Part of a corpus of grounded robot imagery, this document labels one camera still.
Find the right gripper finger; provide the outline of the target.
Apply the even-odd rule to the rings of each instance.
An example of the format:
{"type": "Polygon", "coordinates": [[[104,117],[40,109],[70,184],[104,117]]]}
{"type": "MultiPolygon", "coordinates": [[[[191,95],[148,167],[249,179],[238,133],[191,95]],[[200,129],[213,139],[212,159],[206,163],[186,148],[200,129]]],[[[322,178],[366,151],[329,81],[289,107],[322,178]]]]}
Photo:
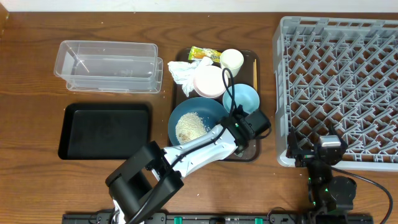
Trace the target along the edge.
{"type": "Polygon", "coordinates": [[[294,128],[289,129],[287,142],[288,142],[287,157],[296,157],[299,154],[299,146],[294,128]]]}
{"type": "Polygon", "coordinates": [[[336,136],[339,139],[340,146],[341,146],[342,149],[347,149],[348,148],[348,144],[343,140],[341,135],[337,132],[337,130],[334,128],[334,126],[332,124],[330,125],[330,135],[336,136]]]}

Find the light blue bowl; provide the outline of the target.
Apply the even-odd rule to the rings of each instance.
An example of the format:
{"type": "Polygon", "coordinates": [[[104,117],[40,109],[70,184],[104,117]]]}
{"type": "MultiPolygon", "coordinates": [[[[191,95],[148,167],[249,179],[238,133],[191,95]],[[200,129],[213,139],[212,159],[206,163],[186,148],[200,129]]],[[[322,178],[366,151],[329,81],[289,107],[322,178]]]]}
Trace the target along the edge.
{"type": "MultiPolygon", "coordinates": [[[[260,98],[257,91],[253,87],[242,83],[235,84],[234,93],[236,106],[242,105],[243,111],[245,113],[250,114],[259,109],[260,98]]],[[[230,111],[231,97],[228,95],[227,91],[225,91],[223,95],[223,106],[227,112],[230,111]]]]}

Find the dark blue plate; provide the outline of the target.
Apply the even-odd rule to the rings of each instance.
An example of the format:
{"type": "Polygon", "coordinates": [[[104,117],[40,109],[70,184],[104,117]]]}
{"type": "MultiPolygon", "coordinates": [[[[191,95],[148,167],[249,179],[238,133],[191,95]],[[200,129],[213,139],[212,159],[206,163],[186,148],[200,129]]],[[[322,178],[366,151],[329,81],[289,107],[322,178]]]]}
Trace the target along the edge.
{"type": "Polygon", "coordinates": [[[216,126],[217,122],[222,117],[228,116],[228,112],[225,110],[223,105],[216,100],[210,98],[195,97],[183,101],[172,111],[169,118],[169,146],[179,145],[179,142],[175,135],[175,126],[181,116],[191,112],[198,113],[199,117],[203,118],[204,124],[207,125],[210,130],[216,126]]]}

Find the rice food waste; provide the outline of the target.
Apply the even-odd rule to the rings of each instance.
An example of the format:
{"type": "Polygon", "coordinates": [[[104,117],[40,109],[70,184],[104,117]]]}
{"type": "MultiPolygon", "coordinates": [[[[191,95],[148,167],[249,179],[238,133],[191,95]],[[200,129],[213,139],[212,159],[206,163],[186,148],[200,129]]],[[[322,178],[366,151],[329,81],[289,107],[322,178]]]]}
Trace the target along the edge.
{"type": "Polygon", "coordinates": [[[210,128],[204,124],[198,113],[186,113],[178,120],[175,126],[175,135],[179,144],[185,144],[205,135],[210,128]]]}

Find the pink bowl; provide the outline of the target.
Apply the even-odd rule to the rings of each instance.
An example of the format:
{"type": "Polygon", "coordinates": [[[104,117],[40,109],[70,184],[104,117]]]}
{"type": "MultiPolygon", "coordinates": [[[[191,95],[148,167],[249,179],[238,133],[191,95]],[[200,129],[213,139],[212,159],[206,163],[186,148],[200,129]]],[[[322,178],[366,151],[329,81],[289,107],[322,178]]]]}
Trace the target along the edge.
{"type": "Polygon", "coordinates": [[[194,90],[202,97],[217,98],[226,91],[224,83],[228,86],[228,78],[228,73],[223,73],[220,67],[199,67],[193,76],[194,90]]]}

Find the cream plastic cup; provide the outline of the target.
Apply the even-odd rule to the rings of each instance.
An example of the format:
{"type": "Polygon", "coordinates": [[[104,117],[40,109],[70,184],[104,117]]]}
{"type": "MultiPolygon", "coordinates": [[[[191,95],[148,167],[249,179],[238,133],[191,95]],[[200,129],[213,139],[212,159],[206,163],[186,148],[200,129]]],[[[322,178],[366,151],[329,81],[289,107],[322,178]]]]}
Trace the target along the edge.
{"type": "Polygon", "coordinates": [[[240,71],[243,65],[244,57],[243,54],[236,49],[227,49],[221,53],[220,65],[221,69],[228,68],[227,76],[229,78],[235,77],[240,71]]]}

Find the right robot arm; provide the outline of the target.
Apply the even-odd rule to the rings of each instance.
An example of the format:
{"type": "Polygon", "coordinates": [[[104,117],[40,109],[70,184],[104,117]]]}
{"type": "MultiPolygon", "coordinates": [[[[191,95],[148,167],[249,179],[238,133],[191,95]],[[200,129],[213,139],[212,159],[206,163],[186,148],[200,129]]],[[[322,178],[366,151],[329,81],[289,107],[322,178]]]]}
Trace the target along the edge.
{"type": "Polygon", "coordinates": [[[312,149],[306,150],[299,148],[295,129],[290,128],[288,144],[287,152],[295,159],[295,167],[308,170],[308,199],[313,203],[313,209],[292,219],[294,223],[373,223],[370,215],[349,214],[356,196],[355,179],[373,184],[386,193],[389,208],[381,222],[387,222],[394,204],[391,193],[373,180],[335,167],[348,145],[333,126],[329,126],[326,136],[318,138],[312,149]]]}

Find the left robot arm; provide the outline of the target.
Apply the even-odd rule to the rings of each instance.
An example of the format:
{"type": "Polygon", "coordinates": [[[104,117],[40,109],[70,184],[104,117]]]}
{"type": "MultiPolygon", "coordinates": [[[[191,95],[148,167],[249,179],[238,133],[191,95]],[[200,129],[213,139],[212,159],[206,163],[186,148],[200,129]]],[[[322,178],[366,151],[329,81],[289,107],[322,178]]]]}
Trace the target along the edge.
{"type": "Polygon", "coordinates": [[[105,181],[114,203],[109,223],[142,223],[183,187],[186,176],[270,133],[271,122],[261,110],[246,114],[232,103],[229,114],[199,138],[165,148],[154,141],[142,146],[105,181]]]}

